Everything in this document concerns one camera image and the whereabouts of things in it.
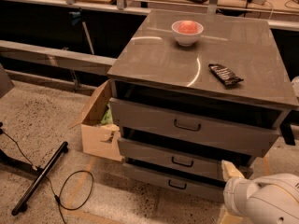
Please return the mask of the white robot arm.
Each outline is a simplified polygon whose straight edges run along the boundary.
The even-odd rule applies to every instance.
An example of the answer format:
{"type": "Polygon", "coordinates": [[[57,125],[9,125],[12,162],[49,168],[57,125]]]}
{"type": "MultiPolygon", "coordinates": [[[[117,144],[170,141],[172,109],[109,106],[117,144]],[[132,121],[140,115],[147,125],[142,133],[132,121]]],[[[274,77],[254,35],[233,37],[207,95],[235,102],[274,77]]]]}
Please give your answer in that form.
{"type": "Polygon", "coordinates": [[[229,161],[221,162],[224,206],[218,224],[299,224],[299,177],[292,174],[246,179],[229,161]]]}

